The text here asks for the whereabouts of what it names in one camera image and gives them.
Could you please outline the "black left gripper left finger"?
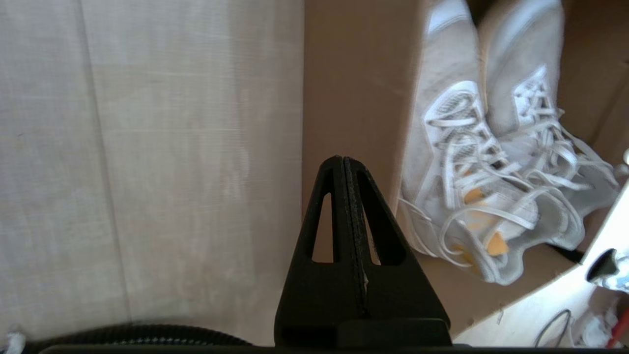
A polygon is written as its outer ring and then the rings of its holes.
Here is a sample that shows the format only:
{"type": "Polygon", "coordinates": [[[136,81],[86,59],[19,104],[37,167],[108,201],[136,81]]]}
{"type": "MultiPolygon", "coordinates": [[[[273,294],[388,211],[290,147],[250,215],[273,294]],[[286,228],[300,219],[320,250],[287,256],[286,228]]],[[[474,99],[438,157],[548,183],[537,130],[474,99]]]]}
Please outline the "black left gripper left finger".
{"type": "Polygon", "coordinates": [[[347,162],[346,157],[335,155],[326,159],[317,172],[277,307],[274,341],[278,346],[335,346],[337,327],[365,313],[347,162]],[[330,264],[313,260],[326,195],[332,200],[330,264]]]}

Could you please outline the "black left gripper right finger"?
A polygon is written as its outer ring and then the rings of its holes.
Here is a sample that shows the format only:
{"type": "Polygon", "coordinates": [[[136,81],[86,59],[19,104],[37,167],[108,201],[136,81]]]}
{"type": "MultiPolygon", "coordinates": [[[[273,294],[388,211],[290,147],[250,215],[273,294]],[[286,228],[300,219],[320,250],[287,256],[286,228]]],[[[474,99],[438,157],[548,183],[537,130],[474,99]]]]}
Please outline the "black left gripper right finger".
{"type": "Polygon", "coordinates": [[[449,346],[450,320],[366,166],[347,157],[356,249],[371,232],[380,264],[361,257],[364,313],[344,323],[346,346],[449,346]]]}

